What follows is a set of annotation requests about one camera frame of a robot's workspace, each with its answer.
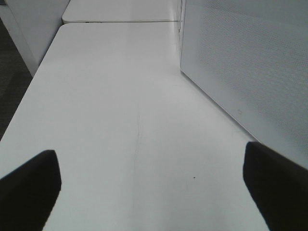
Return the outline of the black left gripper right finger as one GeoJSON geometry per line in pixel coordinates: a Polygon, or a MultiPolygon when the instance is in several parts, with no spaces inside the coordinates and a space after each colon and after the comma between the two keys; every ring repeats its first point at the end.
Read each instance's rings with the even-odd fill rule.
{"type": "Polygon", "coordinates": [[[243,179],[271,231],[308,229],[308,171],[259,142],[245,147],[243,179]]]}

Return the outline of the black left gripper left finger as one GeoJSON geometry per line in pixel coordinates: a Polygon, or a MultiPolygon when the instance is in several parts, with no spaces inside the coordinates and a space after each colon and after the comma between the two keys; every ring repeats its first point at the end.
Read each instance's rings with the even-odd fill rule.
{"type": "Polygon", "coordinates": [[[0,180],[0,229],[41,231],[62,186],[56,152],[45,150],[0,180]]]}

